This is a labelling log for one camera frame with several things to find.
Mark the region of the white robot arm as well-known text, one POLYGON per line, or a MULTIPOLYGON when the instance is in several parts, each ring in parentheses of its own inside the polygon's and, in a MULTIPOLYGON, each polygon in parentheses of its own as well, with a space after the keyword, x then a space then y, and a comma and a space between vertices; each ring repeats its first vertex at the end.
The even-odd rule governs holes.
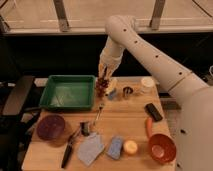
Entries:
POLYGON ((105 32, 98 75, 110 78, 129 51, 181 107, 176 171, 213 171, 213 86, 142 39, 132 16, 109 17, 105 32))

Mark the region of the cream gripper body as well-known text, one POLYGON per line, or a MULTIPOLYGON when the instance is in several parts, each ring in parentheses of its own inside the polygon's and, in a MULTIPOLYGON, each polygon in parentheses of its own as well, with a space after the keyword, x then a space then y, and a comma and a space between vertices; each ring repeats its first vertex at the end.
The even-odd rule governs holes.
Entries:
POLYGON ((114 71, 117 69, 117 63, 114 61, 100 61, 98 64, 98 77, 109 80, 114 71))

